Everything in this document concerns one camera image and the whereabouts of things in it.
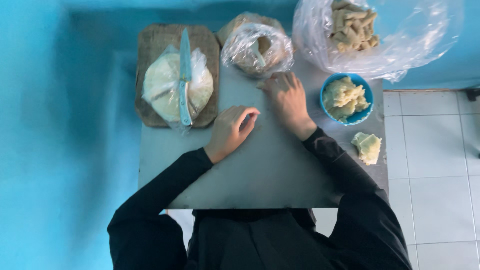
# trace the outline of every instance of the blue wall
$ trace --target blue wall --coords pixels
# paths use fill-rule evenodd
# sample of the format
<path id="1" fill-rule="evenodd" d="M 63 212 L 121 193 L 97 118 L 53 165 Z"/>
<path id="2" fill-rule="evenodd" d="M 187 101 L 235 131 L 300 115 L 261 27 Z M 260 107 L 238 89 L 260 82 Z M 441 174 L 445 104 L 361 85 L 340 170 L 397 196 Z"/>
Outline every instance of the blue wall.
<path id="1" fill-rule="evenodd" d="M 18 0 L 0 9 L 1 269 L 111 269 L 106 227 L 137 187 L 136 39 L 147 25 L 218 30 L 242 11 L 291 29 L 296 0 Z M 460 42 L 393 88 L 478 80 L 477 0 Z"/>
<path id="2" fill-rule="evenodd" d="M 55 1 L 0 18 L 0 269 L 111 269 L 106 226 L 137 187 L 135 61 Z"/>

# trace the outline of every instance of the black clothing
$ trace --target black clothing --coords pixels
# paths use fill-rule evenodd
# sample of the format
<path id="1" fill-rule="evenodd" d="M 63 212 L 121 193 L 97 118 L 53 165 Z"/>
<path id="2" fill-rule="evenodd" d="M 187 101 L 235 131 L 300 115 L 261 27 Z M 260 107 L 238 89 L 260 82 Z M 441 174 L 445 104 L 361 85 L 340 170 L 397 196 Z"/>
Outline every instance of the black clothing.
<path id="1" fill-rule="evenodd" d="M 115 212 L 108 226 L 114 269 L 411 269 L 385 191 L 320 128 L 303 144 L 344 193 L 330 237 L 314 232 L 307 209 L 197 210 L 187 256 L 180 226 L 159 213 L 212 168 L 201 148 Z"/>

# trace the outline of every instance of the blue bowl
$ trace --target blue bowl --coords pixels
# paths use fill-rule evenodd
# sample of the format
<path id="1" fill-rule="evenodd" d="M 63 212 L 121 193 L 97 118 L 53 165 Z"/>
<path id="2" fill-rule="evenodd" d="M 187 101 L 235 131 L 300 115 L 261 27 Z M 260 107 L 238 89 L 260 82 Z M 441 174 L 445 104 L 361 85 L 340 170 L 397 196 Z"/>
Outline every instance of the blue bowl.
<path id="1" fill-rule="evenodd" d="M 347 123 L 342 123 L 338 121 L 337 119 L 333 118 L 325 109 L 324 106 L 324 98 L 323 98 L 323 93 L 325 91 L 325 88 L 327 85 L 329 85 L 331 82 L 340 80 L 345 77 L 350 77 L 352 79 L 353 84 L 356 86 L 363 85 L 363 89 L 365 89 L 365 99 L 367 100 L 368 103 L 370 103 L 370 106 L 363 111 L 359 111 L 354 113 L 352 116 L 347 118 Z M 332 76 L 328 77 L 328 79 L 324 82 L 324 86 L 322 87 L 322 90 L 320 91 L 320 105 L 322 106 L 322 109 L 324 112 L 330 117 L 333 121 L 340 123 L 342 125 L 356 125 L 361 122 L 363 122 L 365 119 L 368 118 L 368 116 L 372 113 L 373 111 L 373 92 L 372 89 L 370 88 L 370 85 L 359 75 L 357 74 L 347 74 L 347 73 L 335 73 Z"/>

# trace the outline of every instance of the hand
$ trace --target hand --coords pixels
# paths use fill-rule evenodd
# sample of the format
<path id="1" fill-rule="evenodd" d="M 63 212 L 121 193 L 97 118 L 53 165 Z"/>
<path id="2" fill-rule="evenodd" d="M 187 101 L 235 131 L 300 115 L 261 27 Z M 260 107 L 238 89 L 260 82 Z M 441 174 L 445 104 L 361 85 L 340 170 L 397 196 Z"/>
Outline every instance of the hand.
<path id="1" fill-rule="evenodd" d="M 280 120 L 301 141 L 315 132 L 317 124 L 308 115 L 305 90 L 293 72 L 273 73 L 263 90 L 271 98 Z"/>
<path id="2" fill-rule="evenodd" d="M 233 106 L 224 110 L 215 119 L 213 124 L 212 139 L 204 147 L 213 164 L 219 163 L 222 159 L 237 149 L 255 127 L 260 112 L 253 107 Z M 247 125 L 240 130 L 240 125 L 250 115 Z"/>

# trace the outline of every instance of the black sleeve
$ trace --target black sleeve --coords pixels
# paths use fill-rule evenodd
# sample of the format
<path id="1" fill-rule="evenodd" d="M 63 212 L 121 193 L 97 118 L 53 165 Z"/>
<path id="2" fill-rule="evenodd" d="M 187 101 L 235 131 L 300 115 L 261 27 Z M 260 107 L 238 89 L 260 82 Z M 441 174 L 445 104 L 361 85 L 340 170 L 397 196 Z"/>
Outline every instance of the black sleeve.
<path id="1" fill-rule="evenodd" d="M 411 269 L 402 229 L 386 192 L 322 129 L 303 145 L 344 193 L 329 239 L 369 269 Z"/>
<path id="2" fill-rule="evenodd" d="M 114 269 L 183 269 L 182 230 L 159 213 L 212 166 L 203 148 L 185 153 L 115 212 L 107 228 Z"/>
<path id="3" fill-rule="evenodd" d="M 322 129 L 317 128 L 303 145 L 320 160 L 332 176 L 336 190 L 344 194 L 372 193 L 379 188 L 368 173 Z"/>

